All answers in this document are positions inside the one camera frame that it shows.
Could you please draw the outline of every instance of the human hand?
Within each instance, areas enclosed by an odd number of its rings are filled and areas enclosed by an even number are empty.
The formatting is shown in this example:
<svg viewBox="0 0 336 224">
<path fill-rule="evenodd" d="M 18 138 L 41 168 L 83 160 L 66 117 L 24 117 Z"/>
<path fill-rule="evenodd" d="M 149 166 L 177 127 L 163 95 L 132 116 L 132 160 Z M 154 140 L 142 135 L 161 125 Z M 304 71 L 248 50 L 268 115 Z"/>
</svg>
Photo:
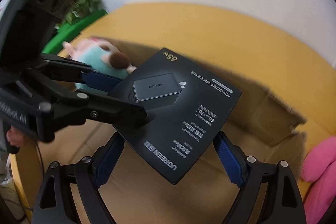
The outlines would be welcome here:
<svg viewBox="0 0 336 224">
<path fill-rule="evenodd" d="M 12 146 L 22 147 L 24 145 L 25 136 L 23 132 L 13 126 L 7 131 L 6 137 Z"/>
</svg>

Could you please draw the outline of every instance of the black product box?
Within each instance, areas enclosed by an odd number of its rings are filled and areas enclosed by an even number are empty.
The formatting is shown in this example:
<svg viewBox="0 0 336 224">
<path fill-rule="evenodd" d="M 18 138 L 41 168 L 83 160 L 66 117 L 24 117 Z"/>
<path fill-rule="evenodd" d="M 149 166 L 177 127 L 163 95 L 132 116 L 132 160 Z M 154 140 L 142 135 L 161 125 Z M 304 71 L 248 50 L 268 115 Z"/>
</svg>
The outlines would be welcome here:
<svg viewBox="0 0 336 224">
<path fill-rule="evenodd" d="M 176 184 L 211 144 L 241 91 L 164 48 L 109 95 L 144 106 L 145 125 L 114 126 L 145 161 Z"/>
</svg>

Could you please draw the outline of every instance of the metal screw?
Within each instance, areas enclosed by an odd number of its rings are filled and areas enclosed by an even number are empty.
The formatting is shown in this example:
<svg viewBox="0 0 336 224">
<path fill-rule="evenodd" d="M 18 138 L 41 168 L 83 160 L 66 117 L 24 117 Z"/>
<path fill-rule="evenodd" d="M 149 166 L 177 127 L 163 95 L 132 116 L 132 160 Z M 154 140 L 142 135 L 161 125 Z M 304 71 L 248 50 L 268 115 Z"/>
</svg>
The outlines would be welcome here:
<svg viewBox="0 0 336 224">
<path fill-rule="evenodd" d="M 254 163 L 256 161 L 256 159 L 253 156 L 248 156 L 247 161 L 250 162 L 250 163 Z"/>
<path fill-rule="evenodd" d="M 88 164 L 90 161 L 91 161 L 91 157 L 89 157 L 89 156 L 86 156 L 86 157 L 82 158 L 82 162 L 85 163 L 85 164 Z"/>
<path fill-rule="evenodd" d="M 79 92 L 79 93 L 77 93 L 77 97 L 79 97 L 81 99 L 87 99 L 88 96 L 85 93 Z"/>
<path fill-rule="evenodd" d="M 282 161 L 280 161 L 280 165 L 281 165 L 282 167 L 287 167 L 287 166 L 288 166 L 288 163 L 287 163 L 285 160 L 282 160 Z"/>
<path fill-rule="evenodd" d="M 57 161 L 54 161 L 50 164 L 50 168 L 54 169 L 58 166 L 58 162 Z"/>
<path fill-rule="evenodd" d="M 90 116 L 91 116 L 92 118 L 97 118 L 97 117 L 98 117 L 98 112 L 97 112 L 97 111 L 92 111 L 92 112 L 90 113 Z"/>
<path fill-rule="evenodd" d="M 39 103 L 39 111 L 49 112 L 51 110 L 51 104 L 48 102 Z"/>
</svg>

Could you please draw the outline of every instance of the cardboard flap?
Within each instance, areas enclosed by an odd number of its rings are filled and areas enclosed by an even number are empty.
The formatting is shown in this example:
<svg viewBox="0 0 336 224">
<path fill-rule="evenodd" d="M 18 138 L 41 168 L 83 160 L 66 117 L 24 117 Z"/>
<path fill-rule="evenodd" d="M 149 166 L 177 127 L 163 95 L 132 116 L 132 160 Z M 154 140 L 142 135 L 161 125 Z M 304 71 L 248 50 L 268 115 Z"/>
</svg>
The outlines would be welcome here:
<svg viewBox="0 0 336 224">
<path fill-rule="evenodd" d="M 274 146 L 306 120 L 273 95 L 268 88 L 208 63 L 198 62 L 242 91 L 228 121 Z"/>
<path fill-rule="evenodd" d="M 292 135 L 273 147 L 269 152 L 269 158 L 265 162 L 278 164 L 279 161 L 288 162 L 295 179 L 299 179 L 303 159 L 305 157 L 306 133 L 293 131 Z"/>
<path fill-rule="evenodd" d="M 267 95 L 249 117 L 246 130 L 268 145 L 274 146 L 288 137 L 297 125 L 304 122 L 302 117 L 288 111 L 273 96 Z"/>
</svg>

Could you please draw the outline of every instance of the brown plush ear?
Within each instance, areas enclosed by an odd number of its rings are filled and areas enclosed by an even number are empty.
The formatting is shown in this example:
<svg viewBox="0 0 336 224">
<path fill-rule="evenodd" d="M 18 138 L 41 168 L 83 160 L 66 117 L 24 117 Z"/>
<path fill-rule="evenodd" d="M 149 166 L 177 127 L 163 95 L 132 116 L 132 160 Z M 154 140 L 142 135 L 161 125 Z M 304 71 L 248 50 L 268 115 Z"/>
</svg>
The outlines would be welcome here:
<svg viewBox="0 0 336 224">
<path fill-rule="evenodd" d="M 115 69 L 126 69 L 130 64 L 130 59 L 121 52 L 114 52 L 110 56 L 110 64 Z"/>
<path fill-rule="evenodd" d="M 99 47 L 101 47 L 104 51 L 110 50 L 110 48 L 107 45 L 100 45 Z"/>
</svg>

